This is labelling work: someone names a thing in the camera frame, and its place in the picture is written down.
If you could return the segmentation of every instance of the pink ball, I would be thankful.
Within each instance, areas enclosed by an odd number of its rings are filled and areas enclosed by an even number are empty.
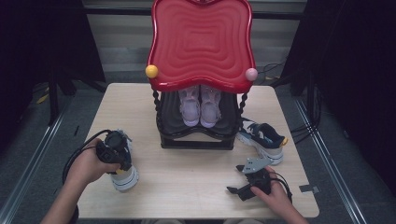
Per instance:
[[[249,68],[245,73],[245,76],[247,77],[247,80],[249,80],[249,81],[256,80],[258,75],[259,75],[259,73],[257,72],[257,70],[255,68]]]

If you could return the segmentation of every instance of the black curtain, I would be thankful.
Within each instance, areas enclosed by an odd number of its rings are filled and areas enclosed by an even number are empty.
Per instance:
[[[0,1],[2,145],[18,129],[33,86],[50,74],[60,86],[106,81],[87,16],[68,9],[79,7],[80,0]]]

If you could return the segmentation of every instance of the wooden table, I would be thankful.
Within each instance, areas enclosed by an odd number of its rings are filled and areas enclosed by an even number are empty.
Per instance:
[[[276,217],[257,197],[242,202],[226,189],[248,183],[235,165],[257,157],[254,147],[235,139],[233,150],[163,149],[153,101],[149,84],[108,86],[88,137],[104,129],[123,129],[133,138],[132,161],[140,177],[123,193],[114,189],[109,175],[91,183],[78,203],[80,218]],[[283,147],[284,160],[274,168],[288,181],[297,210],[304,217],[316,217],[313,193],[299,189],[309,183],[274,89],[253,86],[243,117],[269,123],[289,138]],[[204,139],[205,135],[189,137]]]

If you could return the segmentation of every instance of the human hand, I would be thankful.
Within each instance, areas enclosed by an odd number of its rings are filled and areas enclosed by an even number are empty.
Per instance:
[[[265,167],[265,169],[270,173],[271,178],[276,178],[274,169],[269,166]],[[295,209],[286,191],[278,181],[271,181],[271,193],[268,195],[257,187],[252,186],[250,189],[275,214],[285,219],[288,223],[307,223],[306,219]]]
[[[96,145],[101,140],[93,139],[70,167],[65,183],[74,182],[82,187],[99,179],[104,173],[115,172],[120,168],[118,163],[104,163],[96,155]]]

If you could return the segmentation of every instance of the orange ball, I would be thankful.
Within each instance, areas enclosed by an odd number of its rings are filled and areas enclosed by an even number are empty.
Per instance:
[[[146,76],[148,76],[149,78],[155,78],[156,76],[158,76],[157,66],[155,66],[153,64],[147,66],[146,67]]]

